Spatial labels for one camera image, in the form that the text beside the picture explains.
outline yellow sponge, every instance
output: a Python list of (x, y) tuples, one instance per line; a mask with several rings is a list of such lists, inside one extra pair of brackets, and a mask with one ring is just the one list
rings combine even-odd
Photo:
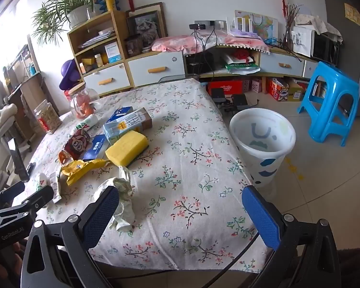
[(106, 155), (115, 165), (126, 167), (148, 147), (148, 144), (148, 139), (144, 135), (130, 130), (106, 150)]

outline trash can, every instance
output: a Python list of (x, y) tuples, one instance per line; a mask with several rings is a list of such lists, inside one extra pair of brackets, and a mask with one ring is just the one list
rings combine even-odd
[(296, 141), (292, 124), (277, 112), (263, 108), (238, 112), (229, 130), (256, 187), (271, 182)]

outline drawer handle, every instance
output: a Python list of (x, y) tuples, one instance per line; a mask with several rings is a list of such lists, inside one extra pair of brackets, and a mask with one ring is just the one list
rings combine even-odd
[(149, 74), (156, 74), (158, 72), (163, 72), (166, 70), (167, 67), (158, 67), (158, 68), (152, 68), (152, 69), (148, 69), (148, 73)]
[(291, 68), (291, 65), (289, 65), (289, 64), (284, 64), (284, 63), (279, 63), (279, 66), (280, 66), (280, 67), (283, 67), (283, 68)]
[(112, 80), (113, 80), (113, 78), (109, 78), (109, 79), (106, 79), (106, 80), (99, 81), (97, 84), (98, 84), (98, 85), (109, 84), (109, 83), (112, 82)]

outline white drawer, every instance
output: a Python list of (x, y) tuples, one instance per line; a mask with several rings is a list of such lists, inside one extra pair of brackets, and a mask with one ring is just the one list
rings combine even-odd
[(306, 60), (304, 64), (304, 70), (302, 72), (302, 77), (310, 79), (317, 66), (317, 62), (311, 62), (309, 60)]
[[(102, 85), (99, 84), (99, 82), (109, 78), (112, 78), (112, 82)], [(94, 89), (98, 94), (130, 86), (124, 63), (84, 76), (84, 81), (87, 87)]]
[(297, 58), (288, 55), (261, 53), (260, 72), (301, 77), (304, 61), (304, 59), (299, 61)]
[(182, 52), (164, 52), (131, 60), (128, 64), (136, 87), (157, 83), (164, 77), (185, 76)]

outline pink cloth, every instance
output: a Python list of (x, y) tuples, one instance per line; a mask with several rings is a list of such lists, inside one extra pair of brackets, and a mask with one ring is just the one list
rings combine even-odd
[[(264, 43), (261, 38), (241, 38), (234, 37), (229, 34), (226, 34), (222, 31), (216, 31), (216, 35), (212, 34), (209, 38), (210, 32), (200, 32), (200, 37), (203, 40), (205, 45), (205, 49), (212, 48), (216, 45), (233, 45), (240, 46), (247, 49), (255, 49), (259, 51), (263, 51), (266, 53), (270, 52), (269, 47)], [(182, 35), (175, 37), (165, 37), (161, 39), (155, 40), (152, 45), (152, 51), (160, 51), (160, 52), (178, 52), (182, 51), (183, 54), (194, 54), (200, 53), (203, 51), (202, 41), (199, 37), (194, 35)]]

